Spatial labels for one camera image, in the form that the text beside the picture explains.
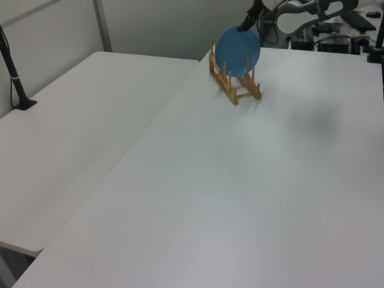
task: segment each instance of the floor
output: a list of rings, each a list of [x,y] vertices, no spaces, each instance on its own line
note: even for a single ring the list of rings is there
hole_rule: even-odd
[[[0,247],[0,288],[11,288],[34,258]]]

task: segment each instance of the computer mouse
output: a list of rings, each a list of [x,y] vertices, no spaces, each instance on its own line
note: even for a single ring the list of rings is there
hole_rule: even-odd
[[[368,12],[366,16],[369,18],[380,18],[382,14],[378,11],[373,11],[373,12]]]

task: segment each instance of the white tabletop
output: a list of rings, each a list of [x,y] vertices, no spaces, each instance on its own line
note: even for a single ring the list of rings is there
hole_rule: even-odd
[[[205,57],[15,288],[381,287],[381,67],[262,49],[257,78],[234,106]]]
[[[0,246],[36,256],[197,66],[98,52],[0,120]]]

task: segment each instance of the blue plate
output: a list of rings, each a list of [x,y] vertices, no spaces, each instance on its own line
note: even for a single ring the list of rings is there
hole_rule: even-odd
[[[227,62],[233,77],[241,77],[247,73],[247,57],[250,58],[250,70],[260,57],[260,41],[252,30],[239,32],[237,26],[226,30],[219,38],[215,47],[215,57],[220,70],[224,71]]]

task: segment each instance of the white wall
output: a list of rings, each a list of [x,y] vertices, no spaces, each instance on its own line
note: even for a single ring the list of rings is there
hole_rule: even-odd
[[[103,0],[112,50],[201,60],[253,0]]]
[[[103,50],[92,0],[60,0],[5,27],[4,32],[29,97],[93,52]],[[10,77],[0,58],[1,118],[11,107]]]

